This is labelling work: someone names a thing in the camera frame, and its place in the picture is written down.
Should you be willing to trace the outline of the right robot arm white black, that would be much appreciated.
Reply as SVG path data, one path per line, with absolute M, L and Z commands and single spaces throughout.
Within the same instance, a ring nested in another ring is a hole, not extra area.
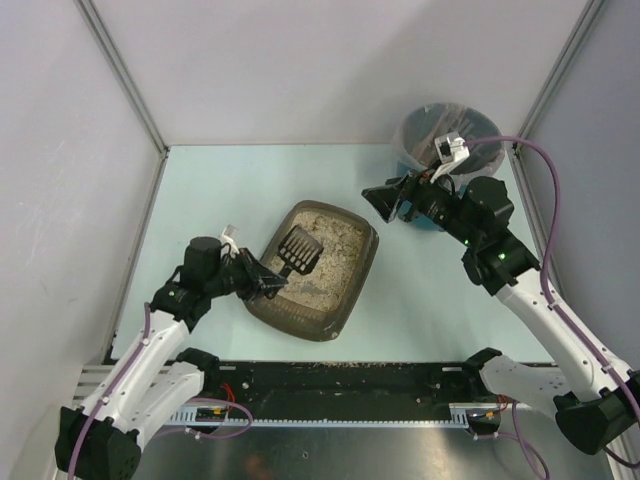
M 514 313 L 559 368 L 558 375 L 526 367 L 486 348 L 471 358 L 485 388 L 521 401 L 553 419 L 565 438 L 594 455 L 638 421 L 639 374 L 584 325 L 541 275 L 538 259 L 508 228 L 514 205 L 505 183 L 473 179 L 463 194 L 411 171 L 362 197 L 385 222 L 424 216 L 461 242 L 469 280 Z

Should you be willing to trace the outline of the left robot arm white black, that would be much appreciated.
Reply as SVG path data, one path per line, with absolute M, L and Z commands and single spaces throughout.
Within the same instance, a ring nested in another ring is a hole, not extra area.
M 218 358 L 193 348 L 158 377 L 213 300 L 271 299 L 287 283 L 285 272 L 270 270 L 228 236 L 192 239 L 181 265 L 144 305 L 143 326 L 126 353 L 78 407 L 61 408 L 57 468 L 70 479 L 132 478 L 169 418 L 216 385 Z

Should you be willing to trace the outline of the black litter scoop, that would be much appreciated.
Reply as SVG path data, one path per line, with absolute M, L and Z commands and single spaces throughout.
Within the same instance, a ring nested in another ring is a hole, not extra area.
M 292 272 L 306 276 L 317 265 L 324 251 L 323 245 L 300 225 L 295 225 L 280 242 L 278 257 L 283 261 L 279 274 L 288 277 Z

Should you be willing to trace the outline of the clear plastic bin liner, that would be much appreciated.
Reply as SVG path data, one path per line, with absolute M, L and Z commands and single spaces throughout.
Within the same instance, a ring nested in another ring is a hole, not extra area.
M 412 111 L 397 128 L 391 146 L 405 168 L 424 170 L 438 160 L 434 141 L 457 132 L 465 141 L 501 134 L 496 124 L 482 112 L 457 103 L 431 103 Z M 493 175 L 502 165 L 506 151 L 500 143 L 474 145 L 470 157 L 451 172 L 455 180 Z

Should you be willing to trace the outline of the blue trash bin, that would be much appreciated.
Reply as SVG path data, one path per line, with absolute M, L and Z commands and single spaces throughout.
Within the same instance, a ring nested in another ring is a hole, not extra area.
M 383 219 L 428 222 L 472 247 L 499 238 L 514 211 L 505 184 L 492 177 L 504 148 L 473 144 L 497 135 L 495 124 L 469 107 L 438 103 L 412 112 L 392 139 L 404 172 L 383 186 Z

